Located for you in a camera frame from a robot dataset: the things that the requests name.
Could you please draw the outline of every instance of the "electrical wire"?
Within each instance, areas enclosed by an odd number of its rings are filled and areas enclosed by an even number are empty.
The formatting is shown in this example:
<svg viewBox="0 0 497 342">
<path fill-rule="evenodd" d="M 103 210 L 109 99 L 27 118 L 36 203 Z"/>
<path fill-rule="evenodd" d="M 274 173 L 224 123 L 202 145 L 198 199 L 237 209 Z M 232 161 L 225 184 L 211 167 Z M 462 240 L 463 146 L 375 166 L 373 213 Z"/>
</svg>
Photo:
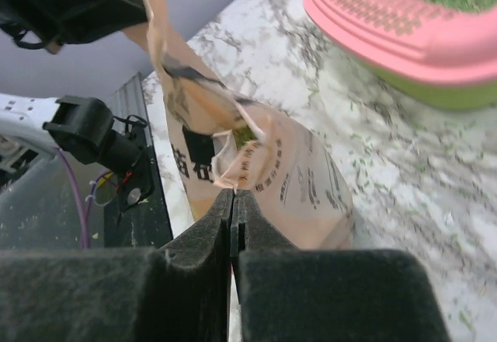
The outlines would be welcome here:
<svg viewBox="0 0 497 342">
<path fill-rule="evenodd" d="M 87 218 L 85 216 L 85 210 L 83 209 L 83 203 L 81 201 L 81 194 L 79 193 L 79 186 L 78 182 L 76 181 L 75 173 L 73 172 L 68 159 L 65 158 L 64 153 L 59 148 L 56 148 L 55 152 L 64 164 L 65 170 L 68 174 L 69 183 L 71 184 L 72 193 L 75 198 L 76 209 L 78 210 L 79 215 L 79 223 L 81 224 L 81 238 L 79 240 L 79 247 L 80 249 L 88 249 L 90 246 L 90 239 Z"/>
<path fill-rule="evenodd" d="M 108 204 L 110 202 L 109 201 L 109 202 L 106 202 L 105 204 L 98 204 L 96 202 L 96 196 L 95 196 L 95 194 L 96 194 L 97 188 L 101 187 L 105 182 L 110 181 L 109 178 L 112 175 L 113 175 L 112 172 L 110 172 L 109 170 L 106 170 L 103 173 L 101 173 L 99 175 L 99 177 L 97 177 L 94 181 L 90 182 L 90 184 L 92 185 L 92 190 L 90 192 L 90 195 L 86 197 L 86 209 L 85 209 L 85 222 L 86 222 L 86 225 L 88 225 L 88 220 L 89 220 L 90 212 L 92 211 L 92 205 L 93 204 L 96 204 L 97 206 L 103 207 L 103 206 L 105 206 L 106 204 Z"/>
<path fill-rule="evenodd" d="M 123 181 L 121 181 L 121 183 L 116 187 L 116 193 L 119 192 L 119 188 L 121 188 L 132 176 L 133 173 L 131 172 L 126 173 L 126 176 L 124 177 Z"/>
</svg>

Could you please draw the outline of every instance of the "green debris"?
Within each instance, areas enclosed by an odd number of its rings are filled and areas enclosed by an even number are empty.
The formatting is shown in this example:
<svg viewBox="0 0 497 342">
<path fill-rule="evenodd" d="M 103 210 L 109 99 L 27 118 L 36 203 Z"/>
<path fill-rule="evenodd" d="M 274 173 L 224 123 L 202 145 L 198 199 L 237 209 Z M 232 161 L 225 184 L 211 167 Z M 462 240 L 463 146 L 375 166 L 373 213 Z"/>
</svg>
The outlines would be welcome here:
<svg viewBox="0 0 497 342">
<path fill-rule="evenodd" d="M 450 144 L 448 144 L 448 145 L 445 145 L 445 153 L 450 152 L 452 149 L 454 149 L 454 148 L 455 148 L 455 146 L 456 146 L 456 145 L 455 145 L 453 142 L 451 142 L 451 143 L 450 143 Z"/>
<path fill-rule="evenodd" d="M 459 311 L 459 320 L 472 332 L 474 330 L 473 324 L 469 321 L 469 318 L 464 314 L 464 312 Z"/>
<path fill-rule="evenodd" d="M 309 98 L 311 99 L 312 97 L 316 96 L 318 93 L 319 93 L 319 89 L 310 88 L 309 89 Z"/>
<path fill-rule="evenodd" d="M 233 130 L 233 135 L 235 136 L 235 144 L 238 150 L 243 148 L 243 145 L 245 145 L 247 142 L 257 140 L 249 126 Z"/>
<path fill-rule="evenodd" d="M 466 197 L 466 198 L 471 197 L 471 192 L 468 192 L 467 190 L 461 189 L 461 190 L 459 190 L 459 193 L 460 193 L 463 197 Z"/>
<path fill-rule="evenodd" d="M 419 124 L 418 122 L 412 122 L 411 125 L 412 128 L 416 131 L 421 131 L 423 129 L 422 125 Z"/>
<path fill-rule="evenodd" d="M 389 192 L 389 189 L 387 188 L 386 185 L 381 184 L 381 183 L 374 183 L 374 186 L 379 189 L 379 190 L 384 190 L 385 192 Z"/>
<path fill-rule="evenodd" d="M 450 235 L 450 241 L 452 241 L 459 250 L 462 250 L 461 242 L 459 241 L 459 236 L 457 235 L 457 233 Z"/>
</svg>

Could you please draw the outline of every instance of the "red wire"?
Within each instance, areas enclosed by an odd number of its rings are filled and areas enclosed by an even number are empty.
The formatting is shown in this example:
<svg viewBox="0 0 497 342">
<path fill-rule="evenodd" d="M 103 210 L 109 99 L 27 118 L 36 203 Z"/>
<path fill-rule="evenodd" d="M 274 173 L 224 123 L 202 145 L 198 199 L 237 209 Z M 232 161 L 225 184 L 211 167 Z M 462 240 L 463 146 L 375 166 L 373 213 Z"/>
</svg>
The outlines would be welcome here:
<svg viewBox="0 0 497 342">
<path fill-rule="evenodd" d="M 124 177 L 123 181 L 121 181 L 121 184 L 117 186 L 116 192 L 130 179 L 131 175 L 133 175 L 133 173 L 126 173 L 126 176 Z"/>
</svg>

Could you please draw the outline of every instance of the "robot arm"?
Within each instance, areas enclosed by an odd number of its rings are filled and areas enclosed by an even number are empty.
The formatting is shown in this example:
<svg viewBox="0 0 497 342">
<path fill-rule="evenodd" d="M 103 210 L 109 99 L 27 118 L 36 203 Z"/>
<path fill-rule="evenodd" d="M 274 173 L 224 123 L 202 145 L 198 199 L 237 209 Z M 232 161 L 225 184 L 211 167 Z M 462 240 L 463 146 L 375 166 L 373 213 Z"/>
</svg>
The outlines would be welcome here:
<svg viewBox="0 0 497 342">
<path fill-rule="evenodd" d="M 113 130 L 113 124 L 112 112 L 99 99 L 0 94 L 2 135 L 48 152 L 61 148 L 83 164 L 97 162 L 121 175 L 134 168 L 141 150 L 130 136 Z"/>
</svg>

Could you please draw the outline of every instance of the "gray wall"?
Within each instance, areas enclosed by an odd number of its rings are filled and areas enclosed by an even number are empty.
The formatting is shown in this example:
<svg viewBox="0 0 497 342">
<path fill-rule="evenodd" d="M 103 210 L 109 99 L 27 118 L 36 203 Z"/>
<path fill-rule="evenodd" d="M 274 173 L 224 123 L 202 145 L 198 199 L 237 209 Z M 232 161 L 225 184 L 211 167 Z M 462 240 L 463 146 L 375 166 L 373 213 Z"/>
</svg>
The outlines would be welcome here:
<svg viewBox="0 0 497 342">
<path fill-rule="evenodd" d="M 192 37 L 233 0 L 168 0 L 170 19 Z M 0 33 L 0 92 L 20 96 L 104 97 L 136 72 L 148 75 L 148 56 L 122 33 L 82 46 L 65 46 L 53 56 L 24 51 Z"/>
</svg>

